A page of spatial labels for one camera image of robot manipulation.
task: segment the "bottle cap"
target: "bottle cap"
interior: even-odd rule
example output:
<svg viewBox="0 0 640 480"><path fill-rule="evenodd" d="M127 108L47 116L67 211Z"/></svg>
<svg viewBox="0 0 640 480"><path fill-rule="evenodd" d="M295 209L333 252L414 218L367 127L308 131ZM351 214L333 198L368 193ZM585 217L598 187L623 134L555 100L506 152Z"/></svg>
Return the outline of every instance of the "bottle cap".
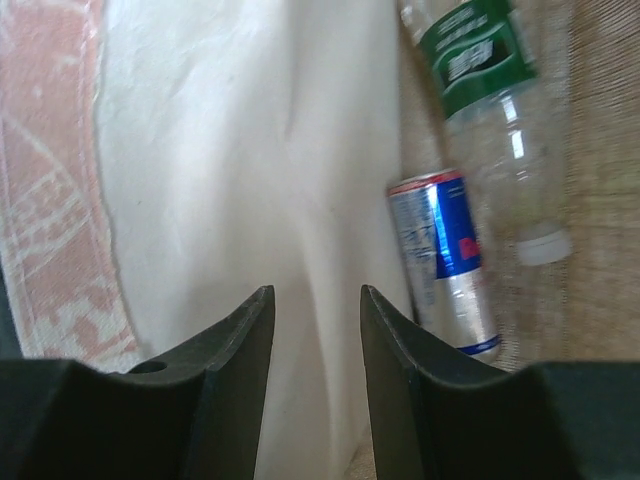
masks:
<svg viewBox="0 0 640 480"><path fill-rule="evenodd" d="M516 243L518 259L522 265L533 267L557 262L571 254L571 238L569 233L560 230L534 240Z"/></svg>

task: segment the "red logo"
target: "red logo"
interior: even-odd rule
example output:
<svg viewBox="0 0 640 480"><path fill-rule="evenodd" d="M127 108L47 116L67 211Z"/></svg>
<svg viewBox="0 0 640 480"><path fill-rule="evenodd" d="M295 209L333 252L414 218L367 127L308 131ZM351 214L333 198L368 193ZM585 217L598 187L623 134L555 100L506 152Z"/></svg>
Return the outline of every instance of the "red logo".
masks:
<svg viewBox="0 0 640 480"><path fill-rule="evenodd" d="M458 243L460 245L460 254L462 255L463 260L468 260L480 255L480 248L478 247L478 244L471 238L463 238Z"/></svg>

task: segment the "green label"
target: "green label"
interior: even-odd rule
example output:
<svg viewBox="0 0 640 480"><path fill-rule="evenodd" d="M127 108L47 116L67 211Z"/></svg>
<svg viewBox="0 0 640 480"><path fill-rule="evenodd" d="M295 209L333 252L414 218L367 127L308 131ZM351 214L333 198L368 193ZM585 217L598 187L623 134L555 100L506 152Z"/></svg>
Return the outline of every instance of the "green label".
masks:
<svg viewBox="0 0 640 480"><path fill-rule="evenodd" d="M427 31L420 48L447 118L536 77L533 55L509 0L471 0L460 5Z"/></svg>

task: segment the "bottle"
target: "bottle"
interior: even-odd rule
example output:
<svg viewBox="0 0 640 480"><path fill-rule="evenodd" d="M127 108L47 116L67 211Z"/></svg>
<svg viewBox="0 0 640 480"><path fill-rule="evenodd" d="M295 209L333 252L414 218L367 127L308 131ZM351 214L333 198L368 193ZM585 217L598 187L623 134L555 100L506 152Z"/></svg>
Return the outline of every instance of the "bottle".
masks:
<svg viewBox="0 0 640 480"><path fill-rule="evenodd" d="M523 265L568 256L564 162L517 10L509 0L400 2L447 119L450 153L494 234L515 236Z"/></svg>

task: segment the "can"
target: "can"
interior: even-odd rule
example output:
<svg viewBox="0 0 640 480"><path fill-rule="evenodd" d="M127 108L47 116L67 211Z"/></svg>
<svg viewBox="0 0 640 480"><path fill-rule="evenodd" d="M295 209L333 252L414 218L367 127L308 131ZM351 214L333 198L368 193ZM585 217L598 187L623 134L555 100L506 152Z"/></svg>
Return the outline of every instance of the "can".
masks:
<svg viewBox="0 0 640 480"><path fill-rule="evenodd" d="M497 356L482 256L462 174L421 175L388 191L414 305L414 320L484 362Z"/></svg>

